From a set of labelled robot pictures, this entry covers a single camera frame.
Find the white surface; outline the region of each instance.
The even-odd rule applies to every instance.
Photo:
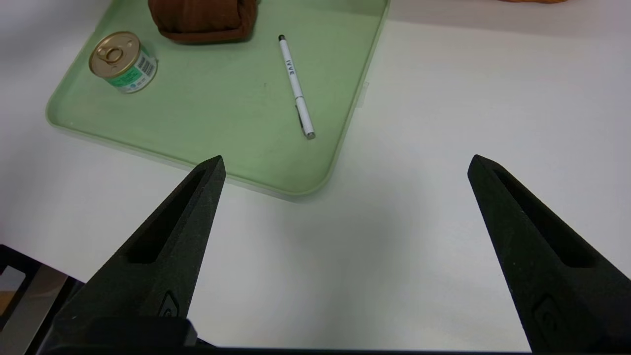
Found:
[[[88,280],[186,171],[45,122],[105,1],[1,6],[0,241]],[[299,202],[224,187],[189,313],[200,337],[528,350],[466,177],[475,153],[631,275],[630,11],[392,0],[331,182]]]

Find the brown fabric object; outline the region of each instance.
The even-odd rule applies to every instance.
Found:
[[[256,21],[256,0],[149,0],[160,34],[184,44],[246,39]]]
[[[567,0],[502,0],[510,3],[542,3],[542,4],[556,4],[562,3]]]

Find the tin can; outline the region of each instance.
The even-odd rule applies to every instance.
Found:
[[[157,61],[131,32],[102,39],[90,55],[90,71],[122,93],[144,88],[156,75]]]

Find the can label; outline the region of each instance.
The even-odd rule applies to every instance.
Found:
[[[122,93],[136,92],[149,84],[156,75],[156,67],[155,58],[152,58],[144,46],[141,46],[138,60],[131,68],[122,75],[105,78],[105,80]]]

